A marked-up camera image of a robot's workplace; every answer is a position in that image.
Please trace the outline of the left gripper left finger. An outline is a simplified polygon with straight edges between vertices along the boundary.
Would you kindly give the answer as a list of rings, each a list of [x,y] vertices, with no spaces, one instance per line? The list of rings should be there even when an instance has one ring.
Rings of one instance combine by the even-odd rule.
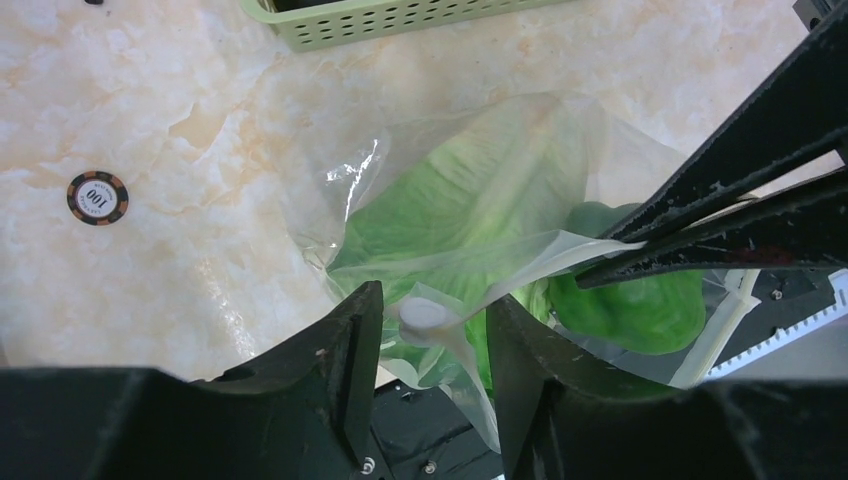
[[[5,479],[347,479],[367,444],[377,281],[212,380],[150,367],[5,368]]]

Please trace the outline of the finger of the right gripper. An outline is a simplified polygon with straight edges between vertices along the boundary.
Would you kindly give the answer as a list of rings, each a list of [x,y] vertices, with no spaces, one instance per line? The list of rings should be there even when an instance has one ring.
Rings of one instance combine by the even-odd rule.
[[[604,237],[663,238],[833,150],[847,135],[847,4],[835,5],[718,129]]]
[[[807,180],[576,275],[592,289],[678,271],[847,266],[847,170]]]

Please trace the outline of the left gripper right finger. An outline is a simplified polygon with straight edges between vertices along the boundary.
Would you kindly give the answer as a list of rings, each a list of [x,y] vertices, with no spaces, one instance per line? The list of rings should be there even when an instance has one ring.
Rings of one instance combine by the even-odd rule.
[[[713,381],[678,390],[620,370],[514,298],[486,311],[509,479],[843,479],[847,385]]]

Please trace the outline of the green toy bell pepper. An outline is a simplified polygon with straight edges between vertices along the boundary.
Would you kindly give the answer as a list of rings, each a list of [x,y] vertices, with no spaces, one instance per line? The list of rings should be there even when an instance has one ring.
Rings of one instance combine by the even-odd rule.
[[[569,331],[647,355],[680,351],[706,322],[701,271],[680,271],[590,290],[572,274],[549,279],[548,298]]]

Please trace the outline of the green toy cabbage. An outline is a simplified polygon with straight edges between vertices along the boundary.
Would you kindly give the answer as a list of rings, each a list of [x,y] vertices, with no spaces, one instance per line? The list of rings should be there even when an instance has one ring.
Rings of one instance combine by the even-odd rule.
[[[470,304],[565,228],[586,194],[587,147],[564,111],[481,116],[350,217],[328,274],[379,280],[391,302],[419,283]]]

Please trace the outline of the clear zip top bag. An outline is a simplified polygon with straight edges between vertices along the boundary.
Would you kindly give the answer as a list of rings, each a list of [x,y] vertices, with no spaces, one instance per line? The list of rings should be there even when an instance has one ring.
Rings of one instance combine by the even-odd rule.
[[[702,382],[757,305],[755,270],[701,267],[583,291],[575,271],[625,252],[604,231],[682,155],[572,94],[513,97],[378,128],[312,128],[286,172],[289,232],[328,289],[377,280],[380,362],[442,389],[498,449],[486,308],[511,295],[606,366]]]

